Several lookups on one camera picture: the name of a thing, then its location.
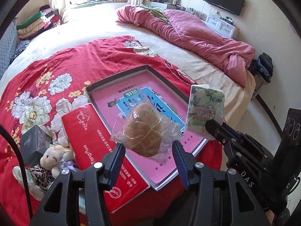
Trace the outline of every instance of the pink comforter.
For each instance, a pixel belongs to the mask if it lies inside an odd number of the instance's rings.
[[[189,13],[167,9],[163,14],[171,25],[140,7],[126,5],[117,10],[118,22],[133,23],[153,31],[170,43],[208,60],[242,87],[246,85],[246,68],[255,54],[252,46],[219,36]]]

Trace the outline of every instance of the window sill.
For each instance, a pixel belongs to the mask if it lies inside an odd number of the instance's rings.
[[[93,3],[86,3],[86,4],[81,4],[81,5],[71,5],[71,9],[76,9],[76,8],[83,8],[83,7],[90,7],[90,6],[95,6],[103,3],[124,3],[127,4],[127,2],[112,2],[112,1],[103,1],[103,2],[93,2]]]

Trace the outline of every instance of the screw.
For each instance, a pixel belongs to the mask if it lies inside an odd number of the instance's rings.
[[[93,165],[95,168],[101,168],[102,167],[102,163],[101,162],[96,162]]]
[[[235,175],[236,174],[236,170],[231,168],[228,170],[228,173],[230,173],[231,175]]]
[[[197,162],[197,163],[195,163],[195,166],[196,166],[197,168],[203,168],[203,167],[204,167],[204,164],[203,164],[202,162]]]
[[[67,175],[69,172],[70,172],[70,170],[68,168],[65,168],[62,170],[63,175]]]

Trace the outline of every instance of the white bed sheet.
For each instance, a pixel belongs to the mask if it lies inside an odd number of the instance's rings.
[[[251,100],[255,80],[247,71],[247,84],[242,88],[225,73],[195,53],[181,49],[144,28],[132,24],[116,23],[111,17],[97,21],[70,21],[33,39],[4,73],[0,81],[2,96],[9,81],[36,60],[47,58],[66,48],[88,43],[95,39],[115,36],[134,36],[141,44],[176,65],[198,84],[210,84],[225,92],[225,120],[235,127]]]

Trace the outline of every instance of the green tissue package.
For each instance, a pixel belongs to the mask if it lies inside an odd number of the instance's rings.
[[[191,85],[185,129],[208,140],[214,140],[205,129],[205,123],[214,119],[219,124],[225,117],[225,95],[208,84]]]

